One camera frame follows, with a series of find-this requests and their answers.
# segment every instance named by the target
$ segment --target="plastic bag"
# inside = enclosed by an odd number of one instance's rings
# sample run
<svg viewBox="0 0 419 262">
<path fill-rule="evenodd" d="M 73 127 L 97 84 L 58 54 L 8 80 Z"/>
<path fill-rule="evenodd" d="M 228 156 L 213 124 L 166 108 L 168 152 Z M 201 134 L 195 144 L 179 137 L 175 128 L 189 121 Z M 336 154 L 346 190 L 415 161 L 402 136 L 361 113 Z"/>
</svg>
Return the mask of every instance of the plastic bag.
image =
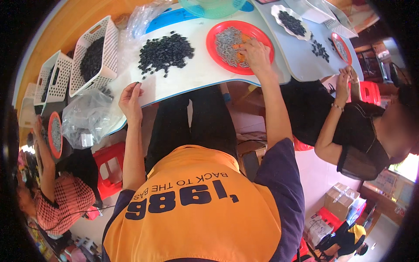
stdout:
<svg viewBox="0 0 419 262">
<path fill-rule="evenodd" d="M 61 134 L 76 149 L 99 144 L 116 118 L 110 108 L 112 97 L 99 89 L 82 92 L 62 112 Z"/>
<path fill-rule="evenodd" d="M 135 7 L 129 17 L 127 29 L 119 34 L 118 72 L 123 72 L 131 63 L 138 62 L 143 35 L 150 22 L 168 9 L 172 3 L 173 0 L 156 0 Z"/>
</svg>

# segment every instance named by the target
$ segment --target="white table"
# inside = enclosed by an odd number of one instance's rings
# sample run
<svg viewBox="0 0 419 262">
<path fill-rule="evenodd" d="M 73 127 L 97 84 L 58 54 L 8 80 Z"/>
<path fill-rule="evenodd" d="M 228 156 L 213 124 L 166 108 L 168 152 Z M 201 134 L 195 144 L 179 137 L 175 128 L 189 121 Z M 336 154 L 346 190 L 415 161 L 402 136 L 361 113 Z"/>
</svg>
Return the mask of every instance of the white table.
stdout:
<svg viewBox="0 0 419 262">
<path fill-rule="evenodd" d="M 181 6 L 180 4 L 173 4 L 171 8 L 172 10 L 176 10 L 181 8 Z M 140 103 L 143 107 L 181 93 L 228 81 L 240 80 L 260 86 L 260 82 L 254 75 L 238 75 L 227 71 L 215 63 L 207 52 L 205 39 L 208 31 L 214 25 L 228 20 L 251 23 L 266 33 L 272 40 L 275 49 L 273 67 L 279 75 L 279 82 L 288 83 L 291 75 L 280 48 L 273 40 L 274 36 L 271 30 L 257 9 L 251 12 L 237 11 L 233 15 L 222 19 L 196 18 L 171 24 L 146 34 L 143 39 L 161 38 L 162 36 L 169 35 L 171 31 L 176 31 L 176 33 L 188 38 L 191 46 L 195 48 L 195 56 L 192 59 L 186 59 L 186 66 L 182 69 L 170 67 L 167 78 L 163 77 L 164 71 L 160 70 L 153 75 L 148 75 L 145 80 L 142 80 L 143 75 L 141 75 L 141 71 L 137 68 L 139 50 L 141 49 L 140 45 L 135 58 L 136 61 L 132 62 L 127 70 L 119 74 L 114 81 L 108 84 L 108 88 L 111 89 L 112 95 L 115 97 L 111 105 L 111 112 L 119 118 L 110 127 L 108 135 L 124 127 L 126 118 L 118 107 L 118 100 L 122 90 L 135 81 L 142 82 L 142 88 L 145 90 L 144 95 L 140 98 Z"/>
<path fill-rule="evenodd" d="M 347 66 L 339 55 L 332 50 L 331 42 L 328 40 L 328 38 L 331 38 L 332 32 L 327 29 L 324 24 L 318 24 L 304 19 L 314 35 L 313 39 L 325 47 L 330 56 L 329 63 L 322 57 L 316 57 L 316 55 L 312 53 L 312 42 L 310 40 L 299 40 L 295 36 L 288 34 L 282 26 L 276 23 L 275 18 L 271 15 L 271 7 L 273 5 L 283 5 L 288 8 L 289 6 L 284 0 L 265 5 L 261 5 L 254 0 L 252 1 L 253 5 L 259 10 L 274 35 L 274 38 L 271 39 L 271 41 L 275 41 L 278 44 L 279 49 L 285 58 L 287 68 L 293 78 L 300 82 L 315 81 L 326 76 L 339 74 L 339 68 Z M 344 37 L 342 37 L 342 39 L 350 50 L 352 67 L 357 72 L 360 80 L 363 81 L 364 75 L 351 41 Z"/>
</svg>

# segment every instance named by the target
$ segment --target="red plate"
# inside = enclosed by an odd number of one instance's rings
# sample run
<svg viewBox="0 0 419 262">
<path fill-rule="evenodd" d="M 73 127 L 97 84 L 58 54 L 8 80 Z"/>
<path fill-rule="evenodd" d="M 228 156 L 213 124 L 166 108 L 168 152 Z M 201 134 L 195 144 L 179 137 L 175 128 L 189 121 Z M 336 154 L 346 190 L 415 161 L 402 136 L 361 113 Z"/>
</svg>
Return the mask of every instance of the red plate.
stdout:
<svg viewBox="0 0 419 262">
<path fill-rule="evenodd" d="M 222 58 L 217 54 L 216 46 L 215 46 L 215 35 L 222 32 L 223 30 L 227 29 L 227 27 L 233 26 L 237 28 L 238 30 L 241 30 L 243 34 L 246 34 L 250 37 L 256 38 L 259 42 L 262 42 L 264 45 L 271 48 L 271 53 L 269 54 L 269 60 L 271 63 L 274 61 L 274 55 L 275 51 L 272 46 L 271 40 L 268 38 L 267 35 L 265 35 L 262 30 L 255 27 L 252 24 L 242 22 L 242 21 L 224 21 L 217 25 L 215 25 L 207 34 L 207 50 L 211 58 L 219 64 L 222 68 L 227 69 L 230 72 L 233 72 L 235 74 L 239 75 L 254 75 L 253 71 L 247 67 L 243 68 L 241 66 L 231 66 L 225 62 L 222 61 Z"/>
<path fill-rule="evenodd" d="M 332 33 L 332 41 L 333 41 L 333 44 L 335 45 L 335 50 L 338 52 L 338 54 L 339 54 L 339 56 L 341 57 L 341 59 L 345 62 L 345 63 L 347 63 L 348 65 L 352 65 L 352 56 L 351 56 L 351 52 L 349 52 L 349 48 L 348 48 L 348 46 L 346 45 L 346 43 L 343 41 L 343 39 L 340 37 L 340 35 L 338 35 L 338 34 L 336 34 L 336 33 Z M 343 56 L 342 56 L 342 54 L 339 52 L 339 50 L 337 49 L 337 47 L 336 47 L 336 41 L 339 41 L 339 42 L 341 42 L 342 43 L 342 45 L 343 45 L 343 48 L 345 49 L 345 52 L 346 52 L 346 54 L 347 54 L 347 56 L 348 56 L 348 61 L 346 62 L 345 61 L 345 59 L 343 59 Z"/>
<path fill-rule="evenodd" d="M 56 159 L 59 159 L 61 157 L 61 153 L 62 153 L 62 135 L 61 135 L 61 150 L 59 152 L 57 152 L 57 150 L 55 150 L 54 144 L 52 143 L 52 135 L 51 135 L 52 121 L 56 117 L 58 117 L 58 120 L 59 120 L 59 128 L 61 129 L 61 119 L 59 118 L 59 114 L 56 111 L 54 111 L 51 114 L 51 116 L 49 117 L 49 123 L 48 123 L 48 142 L 49 142 L 49 148 L 51 149 L 52 154 L 54 155 L 54 157 Z"/>
</svg>

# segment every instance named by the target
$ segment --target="pink checkered shirt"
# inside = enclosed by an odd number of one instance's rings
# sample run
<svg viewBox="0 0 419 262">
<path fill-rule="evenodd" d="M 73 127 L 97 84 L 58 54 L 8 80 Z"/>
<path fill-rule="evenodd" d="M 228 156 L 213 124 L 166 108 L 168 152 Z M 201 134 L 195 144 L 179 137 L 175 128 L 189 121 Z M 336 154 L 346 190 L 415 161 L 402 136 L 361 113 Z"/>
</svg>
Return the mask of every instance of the pink checkered shirt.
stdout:
<svg viewBox="0 0 419 262">
<path fill-rule="evenodd" d="M 96 199 L 88 185 L 69 173 L 64 173 L 55 180 L 54 193 L 54 203 L 46 198 L 41 190 L 35 194 L 36 219 L 38 225 L 47 233 L 62 235 Z"/>
</svg>

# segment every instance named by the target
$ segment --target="teal plastic container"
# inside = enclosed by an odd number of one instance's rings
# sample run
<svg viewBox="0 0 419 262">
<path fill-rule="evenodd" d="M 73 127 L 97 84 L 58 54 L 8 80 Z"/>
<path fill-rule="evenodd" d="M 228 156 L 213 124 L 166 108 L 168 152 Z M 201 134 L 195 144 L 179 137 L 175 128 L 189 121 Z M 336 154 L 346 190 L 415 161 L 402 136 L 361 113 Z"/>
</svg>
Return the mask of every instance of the teal plastic container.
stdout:
<svg viewBox="0 0 419 262">
<path fill-rule="evenodd" d="M 179 0 L 179 3 L 195 16 L 217 19 L 234 14 L 246 0 Z"/>
</svg>

